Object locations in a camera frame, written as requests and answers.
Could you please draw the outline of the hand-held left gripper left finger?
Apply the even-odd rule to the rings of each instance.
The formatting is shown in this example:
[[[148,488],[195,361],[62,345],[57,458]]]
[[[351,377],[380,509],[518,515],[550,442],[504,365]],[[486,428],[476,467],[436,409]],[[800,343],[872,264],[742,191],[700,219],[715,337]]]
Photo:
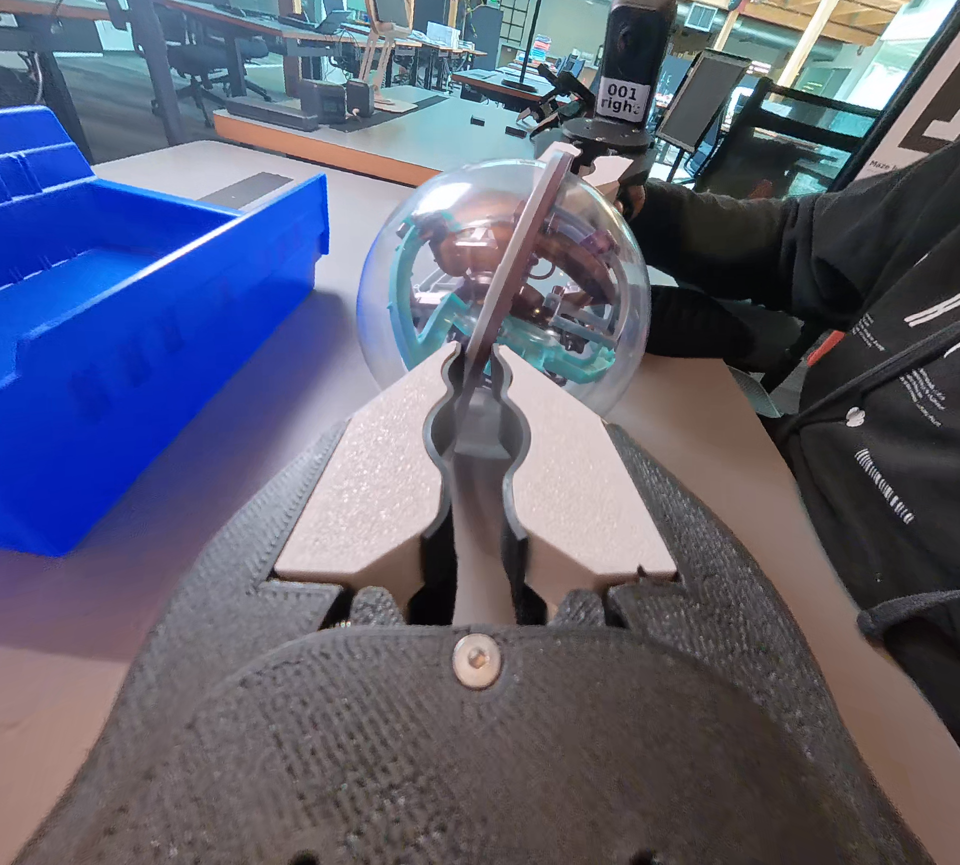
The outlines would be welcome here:
[[[444,345],[349,419],[277,556],[278,579],[380,587],[398,604],[424,586],[422,543],[441,519],[444,482],[426,426],[458,355]]]

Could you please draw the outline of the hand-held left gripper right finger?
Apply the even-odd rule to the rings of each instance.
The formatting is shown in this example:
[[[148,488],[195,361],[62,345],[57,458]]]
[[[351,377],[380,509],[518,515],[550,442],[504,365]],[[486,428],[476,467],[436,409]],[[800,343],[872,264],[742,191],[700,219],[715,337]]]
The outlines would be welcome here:
[[[606,422],[513,351],[495,353],[513,457],[503,479],[510,533],[525,544],[521,577],[559,604],[678,572]]]

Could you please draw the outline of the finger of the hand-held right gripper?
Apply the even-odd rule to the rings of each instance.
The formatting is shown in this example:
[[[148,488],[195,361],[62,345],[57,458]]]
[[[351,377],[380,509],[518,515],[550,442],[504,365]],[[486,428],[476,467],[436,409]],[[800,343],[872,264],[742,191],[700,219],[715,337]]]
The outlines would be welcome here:
[[[637,177],[638,161],[623,155],[600,155],[590,166],[583,165],[578,175],[602,196],[618,196]]]

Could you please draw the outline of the clear maze ball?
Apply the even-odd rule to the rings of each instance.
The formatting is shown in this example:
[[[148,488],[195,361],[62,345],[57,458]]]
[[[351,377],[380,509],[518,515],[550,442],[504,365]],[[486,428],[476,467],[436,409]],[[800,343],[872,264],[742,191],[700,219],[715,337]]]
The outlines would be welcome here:
[[[497,159],[429,178],[390,213],[356,298],[362,354],[382,389],[450,342],[466,345],[549,164]],[[606,417],[646,350],[649,271],[622,215],[565,160],[495,342]]]

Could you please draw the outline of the person's right forearm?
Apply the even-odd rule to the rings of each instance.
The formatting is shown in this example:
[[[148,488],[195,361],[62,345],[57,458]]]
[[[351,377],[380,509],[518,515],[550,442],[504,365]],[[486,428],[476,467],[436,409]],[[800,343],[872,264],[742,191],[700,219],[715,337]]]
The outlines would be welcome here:
[[[750,308],[725,303],[803,312],[793,301],[794,255],[819,201],[735,199],[657,180],[621,185],[615,205],[646,262],[678,283],[654,286],[647,352],[773,370],[799,332],[777,328],[781,319],[747,319]]]

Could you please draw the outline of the black monitor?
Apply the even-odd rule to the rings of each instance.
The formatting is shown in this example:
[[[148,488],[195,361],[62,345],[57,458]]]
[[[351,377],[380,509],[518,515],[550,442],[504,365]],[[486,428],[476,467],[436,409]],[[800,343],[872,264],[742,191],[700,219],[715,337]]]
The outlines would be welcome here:
[[[684,153],[695,153],[751,64],[746,56],[700,52],[663,113],[654,138]]]

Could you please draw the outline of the black office chair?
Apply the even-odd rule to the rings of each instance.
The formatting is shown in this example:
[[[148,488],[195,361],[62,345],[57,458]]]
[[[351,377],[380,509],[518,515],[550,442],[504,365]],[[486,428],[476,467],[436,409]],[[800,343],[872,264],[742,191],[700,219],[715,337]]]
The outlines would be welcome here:
[[[829,191],[882,112],[760,79],[692,190],[736,199]]]

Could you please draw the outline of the wooden-edged desk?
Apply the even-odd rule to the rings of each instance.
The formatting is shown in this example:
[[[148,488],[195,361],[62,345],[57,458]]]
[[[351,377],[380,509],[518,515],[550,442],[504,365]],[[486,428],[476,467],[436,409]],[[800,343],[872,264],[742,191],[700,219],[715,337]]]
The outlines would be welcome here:
[[[535,145],[515,119],[502,106],[447,96],[359,130],[301,131],[225,110],[213,114],[227,142],[407,187],[466,165],[534,159]]]

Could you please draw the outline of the blue plastic bin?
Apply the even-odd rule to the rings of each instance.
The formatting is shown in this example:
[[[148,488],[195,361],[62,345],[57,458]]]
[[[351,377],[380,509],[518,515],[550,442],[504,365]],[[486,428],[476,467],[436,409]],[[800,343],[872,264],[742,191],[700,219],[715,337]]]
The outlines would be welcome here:
[[[327,178],[255,209],[96,175],[2,109],[1,540],[72,551],[313,290]]]

